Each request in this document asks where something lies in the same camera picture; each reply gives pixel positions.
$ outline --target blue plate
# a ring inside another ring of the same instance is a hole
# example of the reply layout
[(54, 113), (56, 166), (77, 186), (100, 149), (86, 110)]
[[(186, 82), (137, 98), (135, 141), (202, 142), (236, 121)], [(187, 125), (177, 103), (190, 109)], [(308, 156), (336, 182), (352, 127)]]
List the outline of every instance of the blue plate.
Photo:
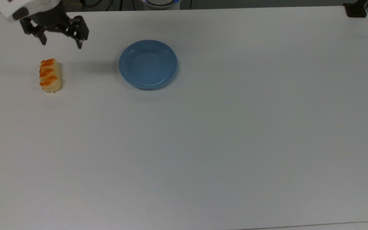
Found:
[(120, 56), (119, 70), (124, 79), (140, 89), (168, 84), (177, 70), (177, 57), (166, 44), (155, 40), (138, 41)]

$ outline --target bread roll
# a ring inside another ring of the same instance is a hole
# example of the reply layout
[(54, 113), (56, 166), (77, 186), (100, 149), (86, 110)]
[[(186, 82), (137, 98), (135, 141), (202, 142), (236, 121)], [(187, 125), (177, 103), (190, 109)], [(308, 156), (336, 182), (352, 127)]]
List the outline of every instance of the bread roll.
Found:
[(39, 70), (39, 85), (45, 92), (52, 93), (60, 90), (61, 79), (59, 65), (55, 59), (41, 61)]

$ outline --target white table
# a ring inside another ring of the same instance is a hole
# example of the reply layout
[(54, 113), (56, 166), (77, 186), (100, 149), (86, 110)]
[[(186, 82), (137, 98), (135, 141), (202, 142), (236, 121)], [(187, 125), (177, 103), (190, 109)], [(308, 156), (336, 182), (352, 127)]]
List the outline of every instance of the white table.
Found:
[[(81, 50), (53, 33), (42, 46), (0, 16), (0, 230), (368, 221), (368, 17), (342, 6), (81, 15)], [(177, 54), (161, 90), (118, 71), (143, 39)], [(48, 58), (63, 73), (53, 94), (38, 85)]]

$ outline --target orange glaze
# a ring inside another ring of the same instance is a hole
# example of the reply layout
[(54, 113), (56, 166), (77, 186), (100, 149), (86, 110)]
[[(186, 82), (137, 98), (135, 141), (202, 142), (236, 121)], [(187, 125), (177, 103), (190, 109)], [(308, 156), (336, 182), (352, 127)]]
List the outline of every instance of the orange glaze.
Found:
[(47, 67), (47, 66), (51, 66), (54, 64), (54, 59), (51, 58), (51, 59), (48, 59), (46, 61), (41, 61), (41, 68), (42, 67)]
[(55, 81), (55, 80), (57, 80), (58, 78), (57, 77), (55, 77), (55, 76), (49, 76), (49, 77), (47, 77), (47, 78), (45, 78), (45, 80), (44, 81), (41, 81), (40, 83), (39, 83), (39, 85), (40, 86), (48, 86), (48, 85), (50, 85), (53, 81)]
[(52, 68), (45, 68), (45, 69), (41, 69), (39, 70), (39, 77), (43, 78), (48, 76), (48, 74), (52, 73), (54, 70)]

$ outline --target black clamp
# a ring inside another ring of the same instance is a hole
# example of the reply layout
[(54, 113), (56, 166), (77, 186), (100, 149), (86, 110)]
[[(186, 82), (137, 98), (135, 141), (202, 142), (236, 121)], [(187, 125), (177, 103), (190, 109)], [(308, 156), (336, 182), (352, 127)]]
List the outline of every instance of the black clamp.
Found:
[(343, 6), (346, 8), (346, 14), (349, 18), (365, 18), (367, 13), (364, 8), (368, 0), (358, 0), (355, 3), (344, 3)]

